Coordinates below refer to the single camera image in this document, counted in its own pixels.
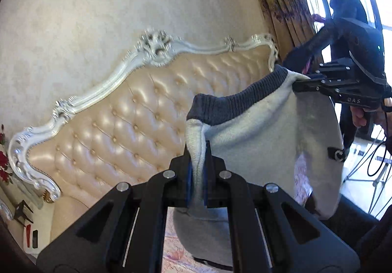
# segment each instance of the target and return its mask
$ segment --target black strap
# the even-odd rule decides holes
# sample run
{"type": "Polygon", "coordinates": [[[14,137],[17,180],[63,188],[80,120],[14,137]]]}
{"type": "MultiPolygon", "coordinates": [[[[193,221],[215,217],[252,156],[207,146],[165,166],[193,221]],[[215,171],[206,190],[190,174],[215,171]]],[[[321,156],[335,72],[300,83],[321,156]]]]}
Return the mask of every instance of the black strap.
{"type": "Polygon", "coordinates": [[[193,257],[193,259],[196,262],[212,266],[213,268],[216,268],[216,269],[219,269],[219,270],[226,270],[226,271],[229,271],[229,272],[233,272],[233,267],[232,266],[218,264],[218,263],[215,263],[215,262],[211,262],[211,261],[207,261],[207,260],[203,260],[203,259],[198,259],[198,258],[195,258],[195,257],[193,257]]]}

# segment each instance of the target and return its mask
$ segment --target floral curtain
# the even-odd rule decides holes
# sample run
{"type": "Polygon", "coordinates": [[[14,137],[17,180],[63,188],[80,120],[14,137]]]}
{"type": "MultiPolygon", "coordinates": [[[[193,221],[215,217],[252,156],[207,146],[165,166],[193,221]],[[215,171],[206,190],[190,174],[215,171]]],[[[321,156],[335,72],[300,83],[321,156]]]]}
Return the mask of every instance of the floral curtain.
{"type": "Polygon", "coordinates": [[[315,34],[306,0],[259,0],[259,3],[281,59],[315,34]]]}

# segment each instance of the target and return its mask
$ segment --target red flower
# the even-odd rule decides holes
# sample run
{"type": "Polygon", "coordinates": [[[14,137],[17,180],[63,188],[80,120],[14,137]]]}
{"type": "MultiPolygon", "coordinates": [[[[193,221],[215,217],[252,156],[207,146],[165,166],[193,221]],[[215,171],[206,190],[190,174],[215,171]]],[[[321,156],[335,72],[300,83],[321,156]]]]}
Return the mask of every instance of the red flower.
{"type": "Polygon", "coordinates": [[[2,151],[0,151],[0,166],[6,169],[8,167],[7,165],[8,165],[8,158],[2,151]]]}
{"type": "Polygon", "coordinates": [[[4,182],[8,182],[9,174],[6,173],[4,170],[0,169],[0,178],[1,178],[4,182]]]}

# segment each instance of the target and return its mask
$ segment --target silver bolt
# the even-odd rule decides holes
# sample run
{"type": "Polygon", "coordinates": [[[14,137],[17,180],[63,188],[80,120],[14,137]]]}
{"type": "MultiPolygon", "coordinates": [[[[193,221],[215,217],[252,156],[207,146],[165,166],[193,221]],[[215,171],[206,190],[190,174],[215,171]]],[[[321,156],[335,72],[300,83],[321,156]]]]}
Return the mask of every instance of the silver bolt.
{"type": "Polygon", "coordinates": [[[174,171],[172,171],[172,170],[166,170],[166,171],[163,172],[163,176],[164,176],[166,179],[171,179],[171,178],[173,178],[175,175],[176,175],[176,173],[175,173],[174,171]]]}
{"type": "Polygon", "coordinates": [[[231,178],[231,172],[228,170],[222,170],[219,173],[219,177],[221,177],[222,179],[229,179],[229,178],[231,178]]]}
{"type": "Polygon", "coordinates": [[[116,186],[118,191],[127,191],[129,189],[129,184],[126,182],[120,182],[117,186],[116,186]]]}
{"type": "Polygon", "coordinates": [[[274,183],[269,183],[265,186],[265,189],[269,192],[269,193],[275,193],[278,192],[279,187],[277,184],[274,183]]]}

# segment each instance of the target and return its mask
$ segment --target textured wall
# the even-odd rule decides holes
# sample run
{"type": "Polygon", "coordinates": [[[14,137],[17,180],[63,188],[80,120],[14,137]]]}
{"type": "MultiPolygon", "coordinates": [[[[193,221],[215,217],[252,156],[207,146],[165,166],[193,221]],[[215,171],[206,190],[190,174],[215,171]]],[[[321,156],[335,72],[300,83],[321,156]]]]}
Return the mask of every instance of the textured wall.
{"type": "Polygon", "coordinates": [[[2,0],[0,123],[40,125],[101,82],[148,27],[201,45],[266,32],[257,0],[2,0]]]}

